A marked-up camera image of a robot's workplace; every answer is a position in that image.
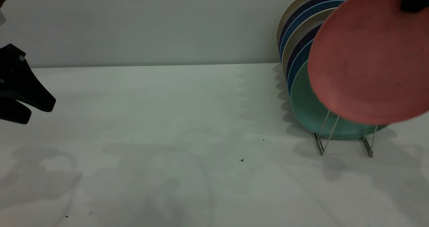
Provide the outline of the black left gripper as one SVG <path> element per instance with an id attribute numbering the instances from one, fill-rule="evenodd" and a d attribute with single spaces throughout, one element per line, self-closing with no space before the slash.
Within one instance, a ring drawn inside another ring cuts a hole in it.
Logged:
<path id="1" fill-rule="evenodd" d="M 25 59 L 26 53 L 8 44 L 1 48 L 0 54 L 0 91 L 4 97 L 0 99 L 0 119 L 27 124 L 31 110 L 20 102 L 51 112 L 56 99 L 32 72 Z"/>

